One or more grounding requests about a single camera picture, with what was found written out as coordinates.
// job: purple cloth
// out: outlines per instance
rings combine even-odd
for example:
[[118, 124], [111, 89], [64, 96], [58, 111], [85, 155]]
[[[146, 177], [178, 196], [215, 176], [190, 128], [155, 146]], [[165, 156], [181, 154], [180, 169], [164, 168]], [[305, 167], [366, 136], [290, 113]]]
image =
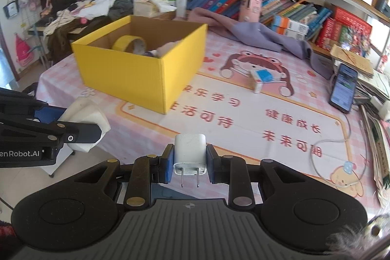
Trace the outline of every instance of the purple cloth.
[[208, 24], [209, 30], [218, 35], [252, 47], [276, 52], [288, 51], [301, 60], [309, 58], [312, 69], [326, 79], [330, 79], [333, 74], [328, 59], [314, 53], [307, 41], [280, 35], [260, 22], [238, 22], [203, 8], [192, 10], [188, 20]]

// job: pink box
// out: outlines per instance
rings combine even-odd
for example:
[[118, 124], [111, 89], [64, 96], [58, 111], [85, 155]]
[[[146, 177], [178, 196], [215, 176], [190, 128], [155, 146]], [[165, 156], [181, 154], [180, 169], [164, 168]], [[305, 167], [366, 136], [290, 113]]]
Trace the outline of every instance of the pink box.
[[238, 21], [259, 22], [262, 2], [263, 0], [241, 0]]

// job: robotic arm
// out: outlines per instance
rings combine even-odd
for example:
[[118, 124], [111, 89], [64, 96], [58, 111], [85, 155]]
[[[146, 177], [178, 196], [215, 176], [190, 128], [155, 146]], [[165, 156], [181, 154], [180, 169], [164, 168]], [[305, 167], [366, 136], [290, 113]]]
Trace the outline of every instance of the robotic arm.
[[100, 140], [102, 130], [97, 124], [60, 121], [65, 111], [0, 88], [0, 168], [53, 165], [64, 143]]

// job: cartoon girl illustration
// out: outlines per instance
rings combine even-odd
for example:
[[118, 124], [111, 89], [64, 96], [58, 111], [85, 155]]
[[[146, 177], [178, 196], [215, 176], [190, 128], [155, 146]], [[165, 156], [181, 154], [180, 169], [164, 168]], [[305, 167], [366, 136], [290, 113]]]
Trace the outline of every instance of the cartoon girl illustration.
[[272, 77], [271, 81], [264, 83], [263, 90], [286, 97], [294, 94], [289, 71], [278, 59], [262, 54], [254, 54], [250, 51], [232, 54], [220, 69], [220, 75], [226, 79], [233, 79], [235, 82], [241, 82], [240, 78], [244, 77], [247, 83], [251, 70], [265, 70], [269, 73], [268, 77]]

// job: yellow cardboard box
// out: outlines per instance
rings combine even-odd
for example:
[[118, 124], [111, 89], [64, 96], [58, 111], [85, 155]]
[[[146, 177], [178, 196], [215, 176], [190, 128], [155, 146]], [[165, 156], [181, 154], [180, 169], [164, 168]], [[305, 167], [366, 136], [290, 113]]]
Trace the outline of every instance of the yellow cardboard box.
[[[127, 16], [72, 43], [84, 84], [166, 114], [200, 68], [207, 25]], [[178, 41], [161, 59], [111, 50], [123, 35], [142, 37], [147, 50]]]

